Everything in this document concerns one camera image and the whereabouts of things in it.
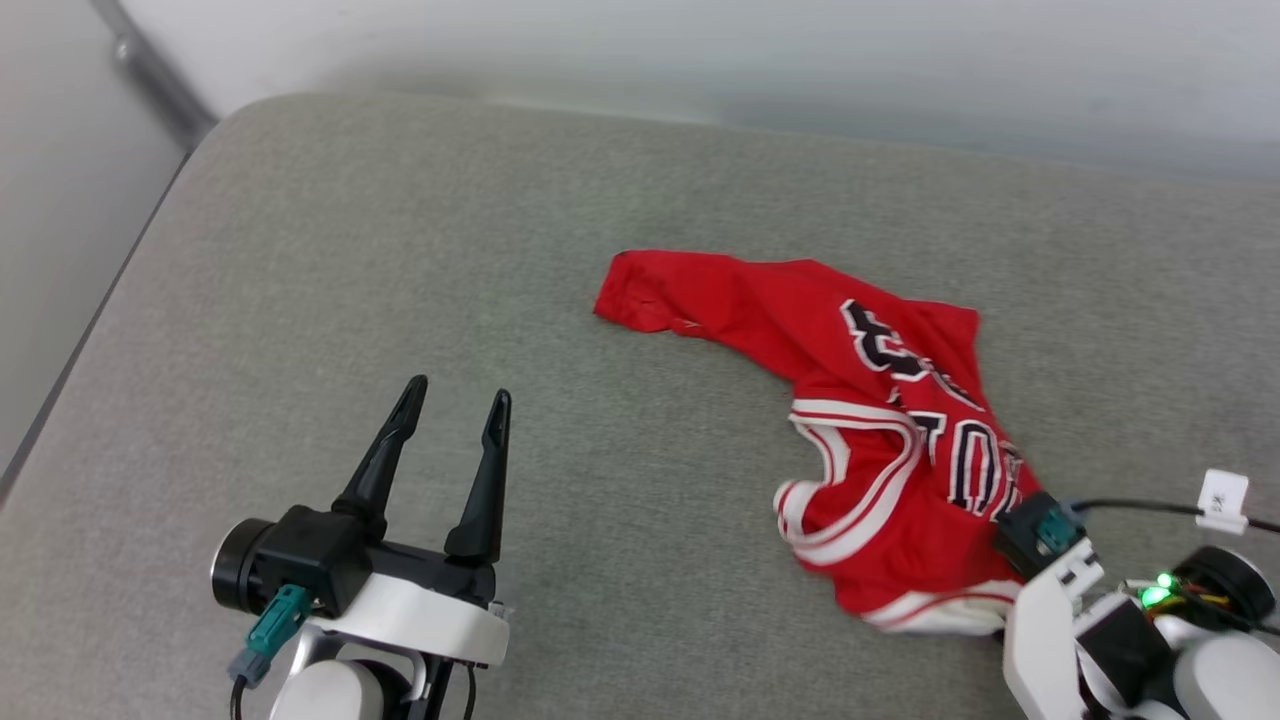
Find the green led light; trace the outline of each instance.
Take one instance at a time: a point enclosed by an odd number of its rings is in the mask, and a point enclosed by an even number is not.
[[[1169,597],[1171,594],[1174,594],[1174,593],[1169,592],[1169,588],[1160,588],[1160,587],[1147,588],[1147,589],[1142,591],[1142,605],[1144,607],[1151,607],[1153,605],[1158,605],[1160,602],[1162,602],[1166,597]]]

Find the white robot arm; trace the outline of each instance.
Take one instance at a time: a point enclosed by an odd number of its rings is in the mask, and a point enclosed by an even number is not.
[[[435,720],[454,666],[475,670],[507,653],[506,612],[495,602],[507,484],[511,396],[498,391],[481,434],[484,455],[462,520],[434,552],[387,542],[384,511],[401,448],[415,428],[428,380],[412,378],[329,511],[289,509],[276,523],[244,520],[228,533],[210,571],[220,605],[257,615],[232,662],[230,715],[257,687],[280,646],[300,634],[273,720]],[[404,676],[367,660],[338,660],[349,644],[408,659]]]
[[[1102,578],[1083,527],[1043,493],[1023,507],[1000,520],[997,547],[1030,575],[1004,656],[1029,720],[1280,717],[1280,656],[1249,634],[1272,632],[1261,620],[1276,601],[1252,564],[1202,547],[1158,580],[1082,607]]]

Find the cable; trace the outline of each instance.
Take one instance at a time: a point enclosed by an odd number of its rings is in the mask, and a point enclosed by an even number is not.
[[[236,678],[232,683],[232,703],[230,703],[230,720],[243,720],[241,717],[239,705],[241,698],[244,697],[244,685],[248,684],[248,679],[244,675]]]
[[[1251,630],[1257,630],[1260,633],[1266,633],[1268,635],[1280,637],[1280,628],[1272,628],[1271,625],[1266,625],[1263,623],[1254,623],[1254,621],[1244,618],[1243,615],[1236,615],[1235,612],[1231,612],[1230,610],[1228,610],[1225,607],[1220,607],[1217,605],[1213,605],[1212,602],[1210,602],[1210,601],[1199,597],[1198,594],[1196,594],[1193,592],[1187,592],[1183,588],[1174,587],[1174,588],[1170,588],[1170,591],[1174,594],[1176,594],[1178,597],[1185,600],[1187,602],[1189,602],[1189,603],[1192,603],[1192,605],[1194,605],[1197,607],[1202,607],[1204,610],[1208,610],[1210,612],[1217,615],[1219,618],[1225,619],[1233,628],[1236,628],[1236,629],[1248,628]]]
[[[462,711],[462,720],[471,720],[471,714],[476,710],[476,669],[467,665],[467,708]]]
[[[1071,510],[1076,512],[1084,512],[1085,510],[1092,510],[1094,507],[1123,507],[1126,510],[1149,510],[1153,512],[1172,512],[1174,515],[1190,515],[1198,518],[1204,515],[1204,511],[1194,505],[1179,505],[1176,502],[1162,502],[1158,500],[1137,500],[1128,497],[1098,497],[1093,500],[1080,500],[1071,503]],[[1245,518],[1251,528],[1257,528],[1260,530],[1266,530],[1268,533],[1280,534],[1280,524],[1268,523],[1266,520],[1254,520],[1253,518]]]

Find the gray cushion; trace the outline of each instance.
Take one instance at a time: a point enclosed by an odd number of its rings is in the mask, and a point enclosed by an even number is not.
[[[609,259],[813,256],[977,307],[1051,491],[1194,502],[1219,466],[1280,518],[1277,228],[1267,188],[408,96],[251,106],[178,178],[0,515],[0,715],[224,712],[251,619],[209,591],[223,533],[326,505],[422,372],[396,541],[443,543],[513,395],[516,614],[477,717],[1015,717],[996,642],[882,635],[796,565],[769,501],[819,462],[788,387],[593,316]],[[1204,539],[1092,529],[1128,577]],[[1212,539],[1280,573],[1280,542]]]

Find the basketball jersey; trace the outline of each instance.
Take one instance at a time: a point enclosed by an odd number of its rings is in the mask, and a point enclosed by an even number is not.
[[[602,318],[719,342],[794,383],[820,480],[783,483],[778,530],[840,605],[888,632],[984,634],[1020,580],[992,520],[1037,492],[982,392],[978,313],[902,300],[814,260],[614,258]]]

